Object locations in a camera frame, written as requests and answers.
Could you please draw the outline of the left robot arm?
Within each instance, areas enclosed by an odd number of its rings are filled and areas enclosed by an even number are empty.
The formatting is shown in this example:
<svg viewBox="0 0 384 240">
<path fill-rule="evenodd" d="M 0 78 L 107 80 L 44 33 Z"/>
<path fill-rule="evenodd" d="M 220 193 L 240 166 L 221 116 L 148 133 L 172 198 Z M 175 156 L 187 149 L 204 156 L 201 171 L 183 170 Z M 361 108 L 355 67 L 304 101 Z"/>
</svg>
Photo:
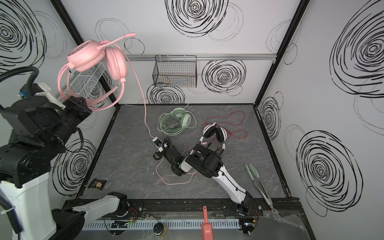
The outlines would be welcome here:
<svg viewBox="0 0 384 240">
<path fill-rule="evenodd" d="M 80 131 L 92 111 L 83 97 L 57 105 L 33 87 L 39 69 L 20 67 L 1 74 L 4 81 L 29 73 L 26 96 L 1 115 L 12 126 L 9 143 L 1 147 L 1 207 L 16 240 L 73 240 L 89 223 L 108 214 L 125 214 L 125 194 L 105 197 L 70 209 L 52 209 L 49 198 L 51 161 L 68 150 L 66 143 Z"/>
</svg>

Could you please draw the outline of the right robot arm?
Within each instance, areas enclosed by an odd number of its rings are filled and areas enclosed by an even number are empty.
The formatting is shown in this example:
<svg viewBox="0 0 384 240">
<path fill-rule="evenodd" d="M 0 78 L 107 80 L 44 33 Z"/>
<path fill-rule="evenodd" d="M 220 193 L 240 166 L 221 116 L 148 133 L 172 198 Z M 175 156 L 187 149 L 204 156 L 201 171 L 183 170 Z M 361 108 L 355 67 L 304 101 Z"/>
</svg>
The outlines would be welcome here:
<svg viewBox="0 0 384 240">
<path fill-rule="evenodd" d="M 172 172 L 179 177 L 194 170 L 206 178 L 215 180 L 236 204 L 237 211 L 241 215 L 255 215 L 258 202 L 235 181 L 224 166 L 221 154 L 225 150 L 225 144 L 219 145 L 219 148 L 213 151 L 209 149 L 210 144 L 204 142 L 204 139 L 200 137 L 199 142 L 183 156 L 169 137 L 163 140 L 155 137 L 153 143 L 157 150 L 153 158 L 156 161 L 167 160 Z"/>
</svg>

